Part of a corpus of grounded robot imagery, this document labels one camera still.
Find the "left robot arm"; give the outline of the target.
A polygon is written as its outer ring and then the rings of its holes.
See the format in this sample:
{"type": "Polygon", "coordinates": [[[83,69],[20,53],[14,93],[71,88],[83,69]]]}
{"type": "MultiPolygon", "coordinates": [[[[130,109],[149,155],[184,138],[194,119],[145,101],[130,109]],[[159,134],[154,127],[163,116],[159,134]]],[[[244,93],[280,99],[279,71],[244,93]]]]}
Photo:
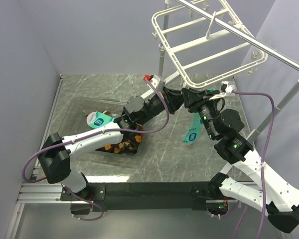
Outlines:
{"type": "Polygon", "coordinates": [[[89,196],[85,176],[71,168],[71,160],[110,144],[119,144],[143,133],[142,126],[166,111],[174,114],[184,103],[180,90],[164,87],[149,100],[130,97],[122,114],[102,127],[81,134],[61,137],[51,134],[44,142],[38,160],[49,184],[61,183],[78,200],[89,196]]]}

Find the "white clip sock hanger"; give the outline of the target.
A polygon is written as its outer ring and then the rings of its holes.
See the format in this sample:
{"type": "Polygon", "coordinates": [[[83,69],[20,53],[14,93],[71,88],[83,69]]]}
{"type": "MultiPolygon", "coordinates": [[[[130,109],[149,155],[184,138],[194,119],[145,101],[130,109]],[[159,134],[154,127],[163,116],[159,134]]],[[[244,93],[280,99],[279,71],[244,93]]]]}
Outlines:
{"type": "Polygon", "coordinates": [[[216,24],[221,20],[237,30],[251,35],[226,0],[192,0],[191,4],[212,16],[207,19],[181,4],[153,14],[153,37],[159,41],[158,74],[163,75],[165,61],[176,72],[166,82],[180,77],[185,87],[202,89],[240,73],[251,75],[268,55],[247,41],[216,24]]]}

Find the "teal patterned sock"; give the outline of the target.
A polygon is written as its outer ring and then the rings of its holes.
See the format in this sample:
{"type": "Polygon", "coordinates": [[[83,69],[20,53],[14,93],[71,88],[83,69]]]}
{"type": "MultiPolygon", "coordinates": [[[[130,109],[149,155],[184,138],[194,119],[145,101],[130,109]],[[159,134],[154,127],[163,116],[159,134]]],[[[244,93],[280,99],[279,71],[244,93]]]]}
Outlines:
{"type": "Polygon", "coordinates": [[[102,112],[91,112],[86,116],[87,125],[92,128],[100,128],[106,124],[113,122],[114,117],[103,114],[102,112]]]}
{"type": "Polygon", "coordinates": [[[199,113],[193,114],[193,121],[191,126],[189,127],[186,135],[183,138],[183,143],[192,144],[194,143],[202,133],[203,123],[199,113]]]}

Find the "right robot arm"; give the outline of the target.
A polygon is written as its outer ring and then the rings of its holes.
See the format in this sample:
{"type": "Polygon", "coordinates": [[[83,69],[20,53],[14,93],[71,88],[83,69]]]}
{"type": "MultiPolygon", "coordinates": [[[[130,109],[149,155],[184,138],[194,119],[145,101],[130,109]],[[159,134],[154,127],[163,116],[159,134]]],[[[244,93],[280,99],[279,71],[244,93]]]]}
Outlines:
{"type": "Polygon", "coordinates": [[[299,189],[284,180],[239,134],[244,124],[236,110],[218,109],[218,90],[181,91],[185,108],[199,114],[209,138],[217,141],[214,149],[218,155],[260,187],[250,188],[219,172],[209,182],[210,196],[234,198],[264,213],[276,229],[291,233],[299,225],[299,189]]]}

